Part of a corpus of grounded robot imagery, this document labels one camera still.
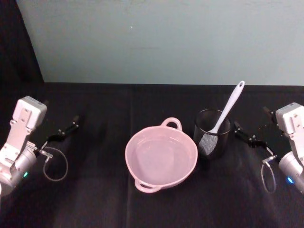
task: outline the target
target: table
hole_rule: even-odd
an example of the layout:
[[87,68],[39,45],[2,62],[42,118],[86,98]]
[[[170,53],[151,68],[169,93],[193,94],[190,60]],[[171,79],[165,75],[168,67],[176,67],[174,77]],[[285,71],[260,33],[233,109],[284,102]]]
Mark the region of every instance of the table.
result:
[[[16,101],[26,95],[49,101],[33,142],[67,126],[75,114],[83,120],[72,137],[56,145],[67,155],[67,178],[59,183],[46,180],[44,158],[39,156],[13,194],[2,198],[0,227],[303,227],[304,197],[287,185],[277,167],[277,190],[266,193],[260,179],[260,150],[233,134],[222,158],[198,160],[182,184],[155,194],[135,188],[124,160],[131,136],[173,116],[192,137],[196,113],[222,109],[232,90],[228,85],[2,86],[0,145],[10,130]],[[276,110],[303,101],[300,86],[245,86],[229,116],[254,132],[268,121],[263,106]]]

